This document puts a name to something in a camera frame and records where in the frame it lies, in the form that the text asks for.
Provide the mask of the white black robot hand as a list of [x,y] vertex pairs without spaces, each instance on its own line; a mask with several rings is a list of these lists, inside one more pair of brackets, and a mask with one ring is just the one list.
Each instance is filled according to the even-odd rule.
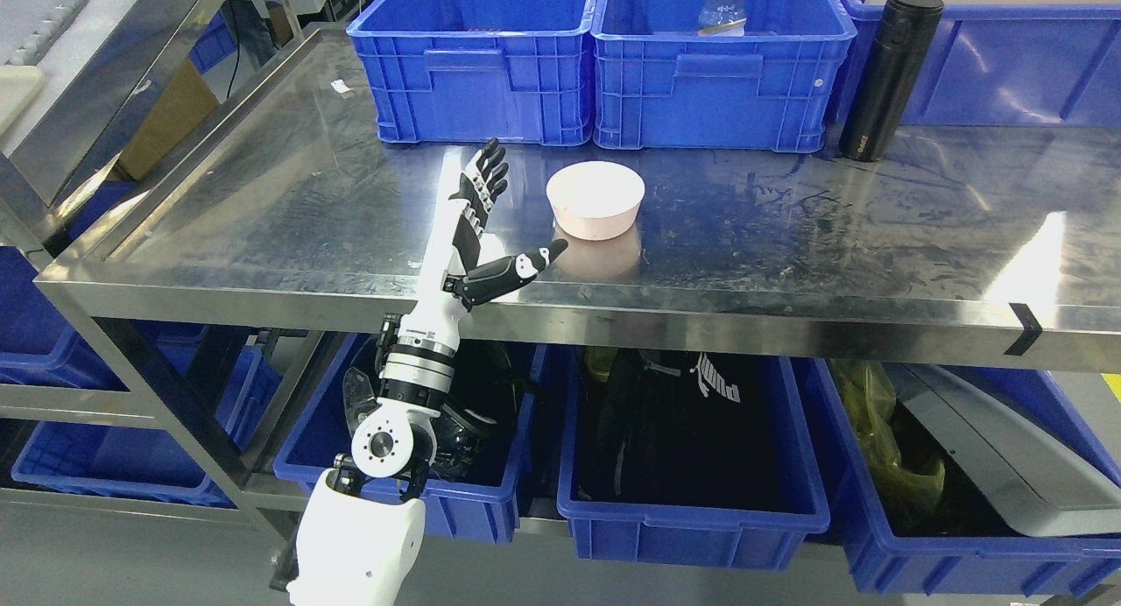
[[417,304],[401,319],[404,330],[444,337],[473,307],[512,293],[547,270],[568,249],[555,239],[536,250],[482,263],[482,235],[497,198],[508,187],[504,147],[492,138],[458,174],[458,187],[438,202],[417,285]]

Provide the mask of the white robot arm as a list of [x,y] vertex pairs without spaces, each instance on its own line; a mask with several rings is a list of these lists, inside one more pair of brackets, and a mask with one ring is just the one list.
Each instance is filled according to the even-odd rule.
[[392,605],[423,543],[434,419],[451,390],[458,326],[388,316],[356,351],[342,394],[351,442],[316,482],[298,526],[293,605]]

